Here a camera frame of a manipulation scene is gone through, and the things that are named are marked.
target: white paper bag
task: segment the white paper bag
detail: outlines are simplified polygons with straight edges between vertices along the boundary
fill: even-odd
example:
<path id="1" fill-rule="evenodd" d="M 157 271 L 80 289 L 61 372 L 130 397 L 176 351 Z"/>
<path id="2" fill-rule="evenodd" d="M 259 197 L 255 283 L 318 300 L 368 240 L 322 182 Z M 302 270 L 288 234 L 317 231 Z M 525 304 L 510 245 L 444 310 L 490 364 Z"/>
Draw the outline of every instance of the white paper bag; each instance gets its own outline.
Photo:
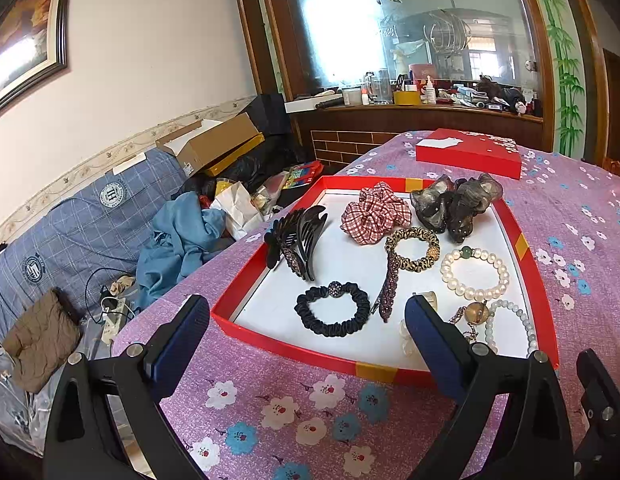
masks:
<path id="1" fill-rule="evenodd" d="M 250 193 L 240 182 L 219 193 L 210 207 L 225 211 L 225 227 L 235 240 L 240 240 L 263 222 L 261 213 L 250 201 Z"/>

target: brown quilted pad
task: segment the brown quilted pad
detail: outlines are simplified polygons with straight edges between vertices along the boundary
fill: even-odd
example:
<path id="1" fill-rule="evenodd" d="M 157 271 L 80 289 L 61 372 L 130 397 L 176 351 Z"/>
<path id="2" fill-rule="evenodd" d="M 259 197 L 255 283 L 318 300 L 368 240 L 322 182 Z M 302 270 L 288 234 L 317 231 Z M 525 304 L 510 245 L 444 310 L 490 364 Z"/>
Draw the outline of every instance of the brown quilted pad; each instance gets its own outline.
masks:
<path id="1" fill-rule="evenodd" d="M 80 337 L 55 291 L 47 291 L 5 337 L 4 349 L 14 359 L 14 382 L 27 392 L 39 393 L 74 351 Z"/>

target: round emblem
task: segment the round emblem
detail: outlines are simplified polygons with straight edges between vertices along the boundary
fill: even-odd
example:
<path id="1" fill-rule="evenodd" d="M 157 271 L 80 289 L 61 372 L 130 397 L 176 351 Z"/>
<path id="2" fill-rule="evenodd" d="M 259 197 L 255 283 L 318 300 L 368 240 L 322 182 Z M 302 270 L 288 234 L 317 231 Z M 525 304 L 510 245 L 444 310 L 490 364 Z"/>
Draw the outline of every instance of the round emblem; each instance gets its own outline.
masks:
<path id="1" fill-rule="evenodd" d="M 126 197 L 126 190 L 119 182 L 111 182 L 101 190 L 101 203 L 109 208 L 118 206 Z"/>
<path id="2" fill-rule="evenodd" d="M 23 275 L 32 283 L 39 283 L 46 272 L 46 266 L 38 254 L 28 256 L 23 261 Z"/>

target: picture frame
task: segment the picture frame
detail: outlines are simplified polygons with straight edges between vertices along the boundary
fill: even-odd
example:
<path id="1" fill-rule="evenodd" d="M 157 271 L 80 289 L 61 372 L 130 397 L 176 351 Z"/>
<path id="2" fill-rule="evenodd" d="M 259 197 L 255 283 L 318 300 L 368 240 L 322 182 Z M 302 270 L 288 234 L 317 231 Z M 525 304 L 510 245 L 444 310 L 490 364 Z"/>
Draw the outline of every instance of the picture frame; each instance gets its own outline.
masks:
<path id="1" fill-rule="evenodd" d="M 0 111 L 68 66 L 68 0 L 15 0 L 0 18 Z"/>

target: bamboo mural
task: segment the bamboo mural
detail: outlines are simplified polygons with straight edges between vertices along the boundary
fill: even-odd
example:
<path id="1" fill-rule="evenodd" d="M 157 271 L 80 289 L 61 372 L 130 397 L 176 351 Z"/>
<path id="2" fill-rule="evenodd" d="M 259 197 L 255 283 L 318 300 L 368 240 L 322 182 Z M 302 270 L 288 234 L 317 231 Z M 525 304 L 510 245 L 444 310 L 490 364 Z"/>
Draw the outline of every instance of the bamboo mural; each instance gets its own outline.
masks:
<path id="1" fill-rule="evenodd" d="M 554 73 L 558 80 L 558 152 L 567 156 L 580 157 L 574 148 L 584 136 L 584 120 L 576 102 L 585 96 L 585 89 L 578 78 L 581 61 L 580 49 L 565 30 L 563 12 L 570 12 L 566 0 L 539 0 L 547 14 L 547 31 L 554 48 Z"/>

